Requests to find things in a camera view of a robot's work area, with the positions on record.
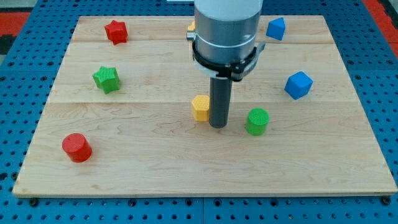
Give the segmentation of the yellow block behind arm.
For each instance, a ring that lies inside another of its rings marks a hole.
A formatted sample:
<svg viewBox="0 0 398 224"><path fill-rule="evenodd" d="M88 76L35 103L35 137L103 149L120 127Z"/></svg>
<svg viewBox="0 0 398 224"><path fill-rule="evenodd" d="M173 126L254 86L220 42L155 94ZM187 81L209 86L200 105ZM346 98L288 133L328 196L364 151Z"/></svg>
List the yellow block behind arm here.
<svg viewBox="0 0 398 224"><path fill-rule="evenodd" d="M187 27L188 31L194 31L195 30L195 22L193 21L188 27Z"/></svg>

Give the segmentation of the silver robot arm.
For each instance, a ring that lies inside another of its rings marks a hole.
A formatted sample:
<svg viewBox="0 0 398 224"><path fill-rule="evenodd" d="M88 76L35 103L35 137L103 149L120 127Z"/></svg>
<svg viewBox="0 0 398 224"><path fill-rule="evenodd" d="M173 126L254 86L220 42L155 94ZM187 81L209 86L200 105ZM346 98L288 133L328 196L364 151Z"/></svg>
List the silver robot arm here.
<svg viewBox="0 0 398 224"><path fill-rule="evenodd" d="M262 5L262 0L195 0L195 62L231 65L252 59Z"/></svg>

